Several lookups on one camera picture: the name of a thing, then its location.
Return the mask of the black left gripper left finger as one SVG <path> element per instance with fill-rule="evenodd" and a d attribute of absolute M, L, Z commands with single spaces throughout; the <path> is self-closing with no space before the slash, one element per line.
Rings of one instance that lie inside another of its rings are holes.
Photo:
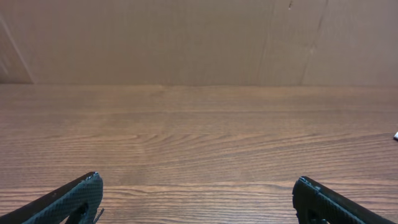
<path fill-rule="evenodd" d="M 103 198 L 103 180 L 89 172 L 54 191 L 1 216 L 1 223 L 95 224 Z"/>

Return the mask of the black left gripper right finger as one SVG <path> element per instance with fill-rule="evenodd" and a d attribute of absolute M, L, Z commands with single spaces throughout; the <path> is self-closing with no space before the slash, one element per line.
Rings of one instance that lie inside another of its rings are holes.
<path fill-rule="evenodd" d="M 395 224 L 306 176 L 296 181 L 292 203 L 300 224 Z"/>

